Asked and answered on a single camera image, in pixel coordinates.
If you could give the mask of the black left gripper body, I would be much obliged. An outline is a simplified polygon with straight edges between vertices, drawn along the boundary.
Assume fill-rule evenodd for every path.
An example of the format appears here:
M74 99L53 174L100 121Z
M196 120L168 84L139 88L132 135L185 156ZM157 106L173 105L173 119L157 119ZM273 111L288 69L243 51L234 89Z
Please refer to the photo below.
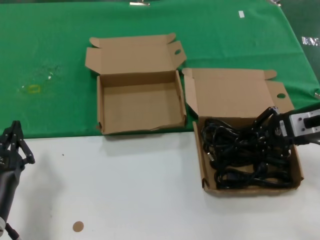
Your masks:
M0 150L0 217L9 216L23 171L23 159L17 151Z

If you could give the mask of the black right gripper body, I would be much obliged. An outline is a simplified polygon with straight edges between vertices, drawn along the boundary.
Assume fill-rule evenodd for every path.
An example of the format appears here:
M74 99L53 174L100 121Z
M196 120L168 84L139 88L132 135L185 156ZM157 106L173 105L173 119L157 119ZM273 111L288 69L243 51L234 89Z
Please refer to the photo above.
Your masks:
M289 150L294 144L294 133L289 114L273 114L267 123L268 144L272 148Z

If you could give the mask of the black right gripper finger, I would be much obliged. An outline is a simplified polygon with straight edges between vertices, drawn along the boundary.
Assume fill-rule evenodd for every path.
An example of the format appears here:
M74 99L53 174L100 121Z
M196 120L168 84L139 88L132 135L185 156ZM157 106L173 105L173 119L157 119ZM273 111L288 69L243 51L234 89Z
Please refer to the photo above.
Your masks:
M291 156L290 148L275 147L271 149L271 157L279 160L287 160Z
M273 115L278 115L279 111L278 108L273 106L273 107L268 107L265 111L263 111L254 121L251 126L252 130L259 130L262 129L265 125L266 122L273 116Z

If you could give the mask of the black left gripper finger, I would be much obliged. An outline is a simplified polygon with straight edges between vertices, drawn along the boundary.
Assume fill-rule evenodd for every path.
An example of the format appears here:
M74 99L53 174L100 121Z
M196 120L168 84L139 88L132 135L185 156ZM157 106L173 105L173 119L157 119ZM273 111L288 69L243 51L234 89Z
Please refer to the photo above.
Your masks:
M25 158L23 159L24 164L34 164L35 163L34 155L24 140L22 125L19 120L14 121L13 143L15 146L15 150L17 152L19 151L19 149L21 149L22 152L24 153L24 155L25 155Z
M0 136L0 148L7 149L11 144L12 136L14 134L16 122L13 121L10 127L4 129L2 135Z

